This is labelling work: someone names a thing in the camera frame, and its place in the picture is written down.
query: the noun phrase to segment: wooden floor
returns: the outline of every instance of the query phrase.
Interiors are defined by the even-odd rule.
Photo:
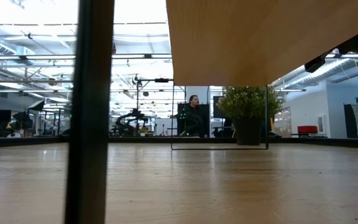
[[[66,144],[0,148],[0,224],[62,223],[66,165]],[[112,144],[108,167],[106,223],[358,223],[358,149]]]

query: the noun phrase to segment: metal frame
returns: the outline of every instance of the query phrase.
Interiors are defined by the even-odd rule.
[[[102,224],[114,0],[80,0],[65,223]]]
[[[145,85],[149,84],[149,82],[156,82],[158,83],[161,80],[166,80],[167,82],[173,82],[173,79],[171,78],[154,78],[154,79],[139,79],[136,82],[136,109],[139,110],[139,92],[141,91],[139,89],[139,84],[141,82],[147,82]],[[136,127],[139,125],[139,119],[136,119]],[[136,128],[136,136],[138,135],[139,130]]]
[[[252,150],[252,149],[269,149],[269,87],[266,86],[265,87],[265,147],[264,148],[260,148],[260,147],[247,147],[247,148],[222,148],[222,149],[215,149],[215,150]],[[182,150],[179,148],[174,148],[173,147],[173,136],[171,136],[171,150]],[[214,150],[214,149],[210,149],[210,148],[186,148],[183,150]]]
[[[0,60],[76,60],[77,55],[0,55]],[[111,59],[172,59],[172,54],[114,54]]]

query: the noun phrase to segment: white wall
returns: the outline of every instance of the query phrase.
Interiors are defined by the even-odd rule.
[[[8,93],[7,98],[0,97],[0,110],[12,110],[13,112],[23,112],[37,99],[29,96],[19,96],[16,93]]]
[[[291,108],[292,133],[298,132],[298,126],[318,126],[318,118],[326,115],[326,135],[330,135],[326,81],[317,86],[308,86],[304,92],[291,92],[285,96],[283,107]]]
[[[191,95],[197,95],[200,104],[209,103],[211,98],[210,89],[208,86],[186,86],[186,102],[189,102]]]
[[[341,83],[327,83],[329,125],[332,138],[347,138],[344,104],[356,103],[358,77]]]

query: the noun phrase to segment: ceiling pipe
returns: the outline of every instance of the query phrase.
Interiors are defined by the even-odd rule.
[[[305,66],[300,66],[299,68],[287,73],[286,75],[284,75],[283,77],[279,78],[278,80],[275,80],[272,83],[273,87],[278,87],[279,85],[284,85],[286,82],[288,82],[289,80],[297,77],[298,75],[301,75],[302,73],[306,72],[305,70]]]
[[[0,39],[0,54],[2,56],[4,55],[27,55],[27,54],[33,54],[34,52],[28,49],[27,47],[18,46],[18,45],[12,45],[8,44],[7,42]],[[25,64],[25,65],[32,65],[33,62],[30,60],[27,60],[25,58],[18,58],[17,60],[14,60],[14,62],[19,64]]]
[[[16,73],[13,73],[13,72],[10,72],[10,71],[3,70],[3,69],[1,69],[1,68],[0,68],[0,75],[2,75],[2,76],[5,77],[5,78],[12,78],[12,77],[18,78],[18,79],[23,79],[23,78],[24,78],[24,77],[22,77],[21,75],[18,75],[18,74],[16,74]],[[9,81],[16,81],[17,83],[27,83],[28,80],[26,80],[26,81],[23,81],[23,80],[0,80],[0,83],[1,83],[1,82],[3,82],[3,83],[9,83]],[[38,85],[38,84],[29,85],[29,86],[27,86],[27,87],[30,88],[31,86],[35,86],[35,87],[40,88],[40,89],[43,89],[43,90],[49,90],[49,89],[47,89],[46,86],[44,86],[44,85]],[[61,94],[61,93],[59,93],[59,95],[65,97],[65,98],[67,97],[66,95]]]
[[[338,62],[336,66],[330,68],[330,66],[332,66],[331,65],[332,63],[337,62],[337,59],[335,59],[335,61],[323,65],[321,68],[319,68],[314,73],[305,72],[305,73],[301,74],[300,75],[301,77],[295,81],[292,81],[294,78],[292,80],[286,81],[289,84],[285,85],[284,88],[291,88],[291,87],[293,88],[294,86],[297,86],[297,85],[307,86],[312,83],[317,83],[317,82],[324,80],[328,77],[331,77],[333,75],[341,73],[341,72],[343,72],[343,70],[346,71],[348,69],[354,68],[356,66],[354,63],[354,60],[356,60],[356,62],[358,63],[358,59],[347,58],[347,59],[342,59],[341,63]],[[328,69],[328,70],[326,72],[323,72],[322,74],[318,74],[323,69]]]
[[[73,80],[22,80],[22,81],[14,81],[14,80],[9,80],[9,81],[1,81],[0,82],[4,82],[4,83],[73,83]]]
[[[353,73],[351,75],[345,75],[345,77],[333,80],[332,83],[340,83],[340,82],[343,82],[343,81],[346,81],[346,80],[349,80],[349,79],[355,78],[355,77],[358,77],[358,72],[355,72],[355,73]]]

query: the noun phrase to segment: ceiling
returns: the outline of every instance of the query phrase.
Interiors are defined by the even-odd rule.
[[[114,9],[114,37],[117,54],[170,54],[167,10],[165,0],[116,0]],[[0,44],[16,50],[23,47],[28,54],[56,55],[52,60],[31,60],[30,64],[14,60],[0,60],[0,69],[17,77],[31,77],[34,81],[72,80],[74,60],[59,60],[58,55],[74,55],[78,20],[77,0],[0,0]],[[111,81],[111,108],[124,114],[136,107],[134,78],[172,78],[172,60],[169,59],[115,59]],[[0,76],[0,80],[17,80]],[[172,113],[172,82],[142,83],[140,103],[147,114],[167,117]],[[13,83],[0,85],[0,90],[18,87]],[[71,83],[38,83],[21,85],[26,90],[70,90]],[[52,97],[56,93],[37,93]],[[57,97],[70,99],[70,94]],[[176,87],[176,100],[184,101],[184,88]]]

